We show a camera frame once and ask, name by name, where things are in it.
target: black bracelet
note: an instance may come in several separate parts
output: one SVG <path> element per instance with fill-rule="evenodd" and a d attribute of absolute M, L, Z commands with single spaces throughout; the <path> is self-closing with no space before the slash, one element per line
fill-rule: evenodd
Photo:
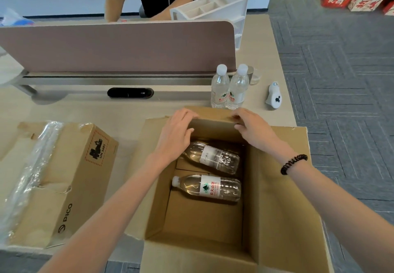
<path fill-rule="evenodd" d="M 282 169 L 281 169 L 281 174 L 283 174 L 284 176 L 287 175 L 287 170 L 290 168 L 290 166 L 292 166 L 295 162 L 298 162 L 299 160 L 308 160 L 308 156 L 307 155 L 298 155 L 296 157 L 294 157 L 293 159 L 289 160 L 285 165 L 283 165 Z"/>

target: beige desk surface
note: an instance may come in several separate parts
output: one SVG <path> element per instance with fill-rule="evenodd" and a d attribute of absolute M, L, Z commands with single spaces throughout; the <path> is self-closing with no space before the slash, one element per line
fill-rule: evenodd
<path fill-rule="evenodd" d="M 268 15 L 247 15 L 241 49 L 236 58 L 237 65 L 246 63 L 262 74 L 260 82 L 249 87 L 244 107 L 258 113 L 271 125 L 296 126 Z M 15 67 L 17 65 L 10 64 L 4 56 L 0 57 L 0 74 L 5 75 Z M 277 110 L 270 109 L 264 103 L 268 86 L 274 81 L 279 83 L 283 97 L 282 106 Z M 170 115 L 185 105 L 210 106 L 210 86 L 151 87 L 157 95 L 149 100 L 111 100 L 106 95 L 109 86 L 42 86 L 37 89 L 52 96 L 34 101 L 12 86 L 0 88 L 0 156 L 20 121 L 93 122 L 120 143 L 107 190 L 108 198 L 123 183 L 131 153 L 146 118 Z M 68 95 L 63 99 L 51 100 L 64 91 Z M 44 251 L 20 247 L 7 249 L 39 253 L 56 251 L 56 248 Z M 124 236 L 110 259 L 140 263 L 142 250 L 142 242 Z"/>

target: water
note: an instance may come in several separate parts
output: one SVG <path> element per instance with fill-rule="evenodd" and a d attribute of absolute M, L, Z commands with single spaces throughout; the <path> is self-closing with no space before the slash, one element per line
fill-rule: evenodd
<path fill-rule="evenodd" d="M 229 93 L 230 78 L 225 73 L 223 76 L 215 74 L 211 83 L 211 106 L 212 108 L 225 108 Z"/>
<path fill-rule="evenodd" d="M 221 178 L 219 176 L 201 174 L 182 177 L 174 176 L 172 186 L 195 196 L 235 202 L 241 198 L 241 182 L 234 178 Z"/>
<path fill-rule="evenodd" d="M 248 86 L 249 77 L 247 75 L 237 73 L 231 78 L 227 108 L 234 110 L 242 106 Z"/>
<path fill-rule="evenodd" d="M 208 165 L 219 171 L 235 174 L 239 165 L 239 156 L 230 151 L 220 150 L 202 142 L 192 142 L 184 151 L 190 160 Z"/>

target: bottle cap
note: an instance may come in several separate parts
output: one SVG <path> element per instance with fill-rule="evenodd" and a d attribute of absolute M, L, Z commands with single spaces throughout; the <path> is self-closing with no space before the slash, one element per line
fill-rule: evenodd
<path fill-rule="evenodd" d="M 173 187 L 179 187 L 179 176 L 173 177 L 172 185 L 173 185 Z"/>
<path fill-rule="evenodd" d="M 248 68 L 249 68 L 249 67 L 248 67 L 247 65 L 245 65 L 244 63 L 243 63 L 243 64 L 240 64 L 240 65 L 238 66 L 237 73 L 238 73 L 240 76 L 245 76 L 245 75 L 247 74 Z"/>
<path fill-rule="evenodd" d="M 219 76 L 224 76 L 227 73 L 227 66 L 225 64 L 218 65 L 216 72 Z"/>

